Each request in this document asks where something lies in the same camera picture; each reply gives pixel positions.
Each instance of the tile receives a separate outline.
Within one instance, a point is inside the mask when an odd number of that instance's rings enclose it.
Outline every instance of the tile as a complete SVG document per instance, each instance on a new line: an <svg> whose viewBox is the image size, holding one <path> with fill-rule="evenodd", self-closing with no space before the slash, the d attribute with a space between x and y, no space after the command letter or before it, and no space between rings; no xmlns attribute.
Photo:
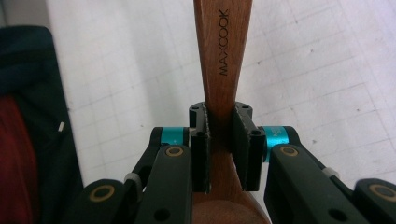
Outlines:
<svg viewBox="0 0 396 224"><path fill-rule="evenodd" d="M105 68L103 67L103 60L101 58L86 62L79 69L84 71L87 83L92 83L100 77L104 77L106 74Z"/></svg>
<svg viewBox="0 0 396 224"><path fill-rule="evenodd" d="M292 108L285 108L282 110L277 110L276 112L261 115L260 120L261 123L256 123L256 125L292 127L298 126L297 118Z"/></svg>
<svg viewBox="0 0 396 224"><path fill-rule="evenodd" d="M276 57L283 78L298 76L351 58L342 34L329 36Z"/></svg>
<svg viewBox="0 0 396 224"><path fill-rule="evenodd" d="M337 91L292 108L297 120L301 120L303 130L375 110L364 85Z"/></svg>
<svg viewBox="0 0 396 224"><path fill-rule="evenodd" d="M77 150L92 147L99 143L95 124L91 124L81 128L73 127L73 136L75 139Z"/></svg>
<svg viewBox="0 0 396 224"><path fill-rule="evenodd" d="M259 61L242 67L236 94L266 89L280 81L281 76L274 59Z"/></svg>
<svg viewBox="0 0 396 224"><path fill-rule="evenodd" d="M356 180L394 172L393 158L395 156L396 152L387 140L324 156L321 160L336 170L341 180Z"/></svg>
<svg viewBox="0 0 396 224"><path fill-rule="evenodd" d="M73 129L88 126L94 123L94 116L91 105L85 105L76 110L69 111Z"/></svg>
<svg viewBox="0 0 396 224"><path fill-rule="evenodd" d="M81 170L90 170L94 167L104 165L102 151L99 146L79 150L78 164Z"/></svg>
<svg viewBox="0 0 396 224"><path fill-rule="evenodd" d="M252 105L259 115L274 112L289 107L290 98L283 82L278 82L253 93L256 103Z"/></svg>
<svg viewBox="0 0 396 224"><path fill-rule="evenodd" d="M272 57L270 46L264 36L250 38L245 46L244 60L242 66L258 63Z"/></svg>
<svg viewBox="0 0 396 224"><path fill-rule="evenodd" d="M394 111L396 111L396 108L393 112L391 109L377 110L389 138L396 137L396 114Z"/></svg>
<svg viewBox="0 0 396 224"><path fill-rule="evenodd" d="M375 111L309 130L295 128L303 145L320 157L388 139Z"/></svg>
<svg viewBox="0 0 396 224"><path fill-rule="evenodd" d="M133 133L143 128L137 109L118 114L117 121L120 127L120 134L122 135Z"/></svg>
<svg viewBox="0 0 396 224"><path fill-rule="evenodd" d="M287 1L277 1L270 5L255 4L255 8L252 10L256 11L258 20L265 32L295 21Z"/></svg>
<svg viewBox="0 0 396 224"><path fill-rule="evenodd" d="M114 109L111 97L103 98L92 103L93 117L96 121L114 116Z"/></svg>
<svg viewBox="0 0 396 224"><path fill-rule="evenodd" d="M326 6L328 5L328 2L326 0L308 0L308 1L303 1L303 0L292 0L288 1L290 4L290 8L293 11L295 15L299 15L303 12L306 12L308 10L312 10L316 7L321 7L321 6Z"/></svg>
<svg viewBox="0 0 396 224"><path fill-rule="evenodd" d="M99 142L103 143L108 140L117 138L120 135L119 123L116 117L110 117L96 122Z"/></svg>
<svg viewBox="0 0 396 224"><path fill-rule="evenodd" d="M291 103L298 104L361 84L361 74L355 67L351 59L286 79Z"/></svg>
<svg viewBox="0 0 396 224"><path fill-rule="evenodd" d="M91 102L98 101L107 97L110 94L107 79L99 77L88 85L88 91Z"/></svg>
<svg viewBox="0 0 396 224"><path fill-rule="evenodd" d="M136 96L132 88L117 92L111 96L114 105L114 112L120 114L138 107Z"/></svg>
<svg viewBox="0 0 396 224"><path fill-rule="evenodd" d="M129 70L119 70L117 72L107 75L108 86L112 94L124 91L131 88L132 84L130 81Z"/></svg>
<svg viewBox="0 0 396 224"><path fill-rule="evenodd" d="M100 145L100 149L102 151L105 164L113 161L119 161L129 156L128 148L123 145L119 137L102 143Z"/></svg>

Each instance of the wood grain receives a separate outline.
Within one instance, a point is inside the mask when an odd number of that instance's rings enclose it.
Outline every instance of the wood grain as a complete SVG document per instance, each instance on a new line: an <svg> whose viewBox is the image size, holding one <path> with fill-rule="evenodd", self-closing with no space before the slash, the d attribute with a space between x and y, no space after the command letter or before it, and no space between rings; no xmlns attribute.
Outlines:
<svg viewBox="0 0 396 224"><path fill-rule="evenodd" d="M211 191L194 193L193 223L269 223L242 191L231 148L231 117L241 70L251 0L194 0L195 23L211 131Z"/></svg>
<svg viewBox="0 0 396 224"><path fill-rule="evenodd" d="M235 104L251 0L194 0L194 6L205 103L222 129Z"/></svg>

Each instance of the black plastic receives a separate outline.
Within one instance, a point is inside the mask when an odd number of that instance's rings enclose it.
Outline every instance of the black plastic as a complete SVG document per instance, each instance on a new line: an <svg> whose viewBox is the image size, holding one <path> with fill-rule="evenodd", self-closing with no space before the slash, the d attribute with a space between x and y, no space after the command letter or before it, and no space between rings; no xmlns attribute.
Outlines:
<svg viewBox="0 0 396 224"><path fill-rule="evenodd" d="M378 190L370 189L373 186L379 186ZM371 223L396 223L394 184L380 179L360 180L355 186L352 200Z"/></svg>
<svg viewBox="0 0 396 224"><path fill-rule="evenodd" d="M210 191L210 131L205 103L192 105L189 110L194 192Z"/></svg>
<svg viewBox="0 0 396 224"><path fill-rule="evenodd" d="M180 156L165 152L181 147ZM185 146L165 146L158 152L134 223L191 223L191 152Z"/></svg>
<svg viewBox="0 0 396 224"><path fill-rule="evenodd" d="M233 162L243 190L260 188L262 157L265 147L264 131L251 120L253 109L242 103L235 104L233 112Z"/></svg>
<svg viewBox="0 0 396 224"><path fill-rule="evenodd" d="M292 147L296 156L282 147ZM273 148L264 201L273 223L368 223L303 147Z"/></svg>
<svg viewBox="0 0 396 224"><path fill-rule="evenodd" d="M114 188L114 193L106 200L100 202L92 201L92 193L95 189L102 186ZM78 195L73 206L66 214L63 224L126 223L127 206L124 201L124 195L124 186L120 181L102 179L93 182Z"/></svg>

